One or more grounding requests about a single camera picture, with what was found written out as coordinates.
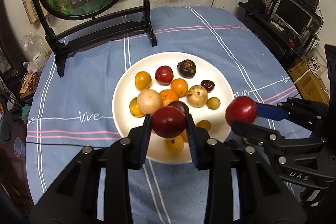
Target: blue tablecloth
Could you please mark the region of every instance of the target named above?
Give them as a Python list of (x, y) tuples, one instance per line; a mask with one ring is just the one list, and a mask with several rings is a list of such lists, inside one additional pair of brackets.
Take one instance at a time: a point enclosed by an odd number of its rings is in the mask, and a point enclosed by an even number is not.
[[(127, 16), (115, 22), (140, 17)], [(297, 94), (275, 57), (229, 12), (209, 7), (161, 7), (152, 9), (151, 17), (157, 47), (151, 47), (145, 34), (110, 41), (69, 58), (62, 78), (57, 74), (54, 56), (50, 57), (28, 120), (26, 167), (35, 203), (80, 151), (81, 147), (72, 145), (107, 147), (120, 138), (112, 117), (113, 92), (123, 73), (146, 56), (174, 51), (199, 56), (223, 73), (235, 96), (247, 95), (256, 102), (276, 104)], [(287, 138), (310, 134), (288, 121), (258, 118), (256, 124), (279, 130)], [(236, 139), (239, 147), (244, 147), (232, 132), (228, 139)], [(146, 160), (140, 171), (129, 172), (134, 223), (203, 223), (208, 177), (208, 171), (199, 172), (192, 164), (163, 165)], [(237, 219), (239, 197), (234, 170), (232, 178)], [(102, 170), (99, 219), (103, 218), (104, 179)], [(286, 185), (299, 194), (300, 187)]]

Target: white bucket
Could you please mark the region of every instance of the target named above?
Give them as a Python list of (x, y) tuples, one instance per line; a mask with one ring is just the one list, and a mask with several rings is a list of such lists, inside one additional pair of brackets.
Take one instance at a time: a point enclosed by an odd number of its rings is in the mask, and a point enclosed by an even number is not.
[(324, 56), (320, 45), (317, 45), (308, 56), (308, 66), (317, 78), (320, 78), (327, 69), (327, 61)]

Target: cardboard box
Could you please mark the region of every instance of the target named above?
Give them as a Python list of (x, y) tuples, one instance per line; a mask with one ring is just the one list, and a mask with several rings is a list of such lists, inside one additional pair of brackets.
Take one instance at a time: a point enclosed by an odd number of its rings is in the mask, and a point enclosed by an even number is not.
[(288, 70), (292, 81), (298, 80), (307, 70), (309, 70), (296, 84), (301, 98), (329, 105), (329, 94), (320, 78), (316, 78), (308, 67), (307, 62), (299, 62)]

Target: red fruit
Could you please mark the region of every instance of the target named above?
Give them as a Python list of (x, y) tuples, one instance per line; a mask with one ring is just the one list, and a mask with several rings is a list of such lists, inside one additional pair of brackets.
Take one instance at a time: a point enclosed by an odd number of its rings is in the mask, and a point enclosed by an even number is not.
[(257, 105), (247, 96), (239, 96), (234, 99), (225, 111), (225, 119), (229, 126), (233, 121), (254, 122), (257, 117)]
[(176, 107), (163, 106), (152, 115), (152, 128), (163, 138), (174, 138), (180, 135), (185, 127), (185, 115)]
[(169, 85), (174, 78), (173, 70), (169, 66), (161, 66), (155, 72), (155, 79), (161, 85)]

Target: black desk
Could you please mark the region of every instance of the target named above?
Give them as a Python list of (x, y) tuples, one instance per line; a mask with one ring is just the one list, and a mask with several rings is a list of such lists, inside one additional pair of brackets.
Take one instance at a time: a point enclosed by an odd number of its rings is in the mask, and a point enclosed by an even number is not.
[(264, 43), (282, 67), (288, 69), (294, 60), (300, 57), (302, 47), (297, 38), (286, 32), (285, 27), (281, 32), (270, 21), (270, 18), (252, 15), (249, 12), (246, 12), (243, 19), (243, 23)]

